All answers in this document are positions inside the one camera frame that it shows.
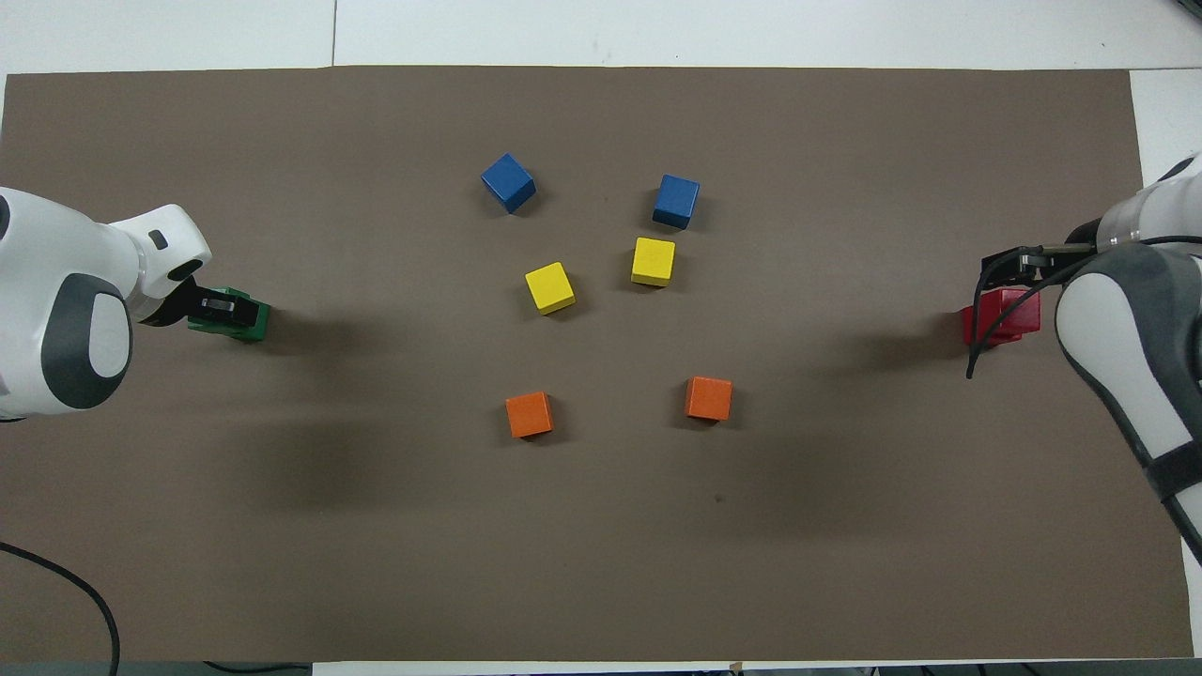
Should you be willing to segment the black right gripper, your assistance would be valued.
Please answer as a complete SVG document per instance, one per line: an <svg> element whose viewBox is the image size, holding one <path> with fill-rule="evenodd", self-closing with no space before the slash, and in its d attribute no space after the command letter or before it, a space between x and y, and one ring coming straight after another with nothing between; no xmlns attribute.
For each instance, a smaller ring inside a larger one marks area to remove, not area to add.
<svg viewBox="0 0 1202 676"><path fill-rule="evenodd" d="M980 260L980 291L995 287L1030 287L1034 283L1069 269L1097 253L1101 218L1082 223L1059 244L1014 247Z"/></svg>

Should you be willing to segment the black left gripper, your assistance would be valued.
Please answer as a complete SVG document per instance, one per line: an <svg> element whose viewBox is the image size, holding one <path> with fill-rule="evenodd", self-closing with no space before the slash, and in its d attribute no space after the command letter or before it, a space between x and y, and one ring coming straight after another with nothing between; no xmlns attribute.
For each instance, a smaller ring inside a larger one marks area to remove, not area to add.
<svg viewBox="0 0 1202 676"><path fill-rule="evenodd" d="M258 322L258 312L201 313L201 309L255 304L256 300L236 287L201 287L190 275L163 297L156 312L142 319L141 324L167 327L183 319L197 316L197 330L201 332L250 332Z"/></svg>

